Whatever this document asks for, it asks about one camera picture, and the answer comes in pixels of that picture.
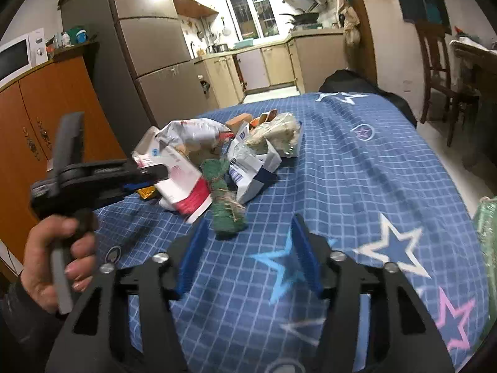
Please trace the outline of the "person's left hand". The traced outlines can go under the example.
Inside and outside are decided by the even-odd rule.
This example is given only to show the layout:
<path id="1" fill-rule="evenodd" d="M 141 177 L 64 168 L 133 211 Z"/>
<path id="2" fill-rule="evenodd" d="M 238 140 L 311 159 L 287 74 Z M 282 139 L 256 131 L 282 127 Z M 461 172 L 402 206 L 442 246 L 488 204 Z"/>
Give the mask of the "person's left hand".
<path id="1" fill-rule="evenodd" d="M 20 281 L 30 298 L 48 313 L 71 311 L 96 265 L 95 216 L 87 233 L 79 220 L 49 216 L 30 230 Z"/>

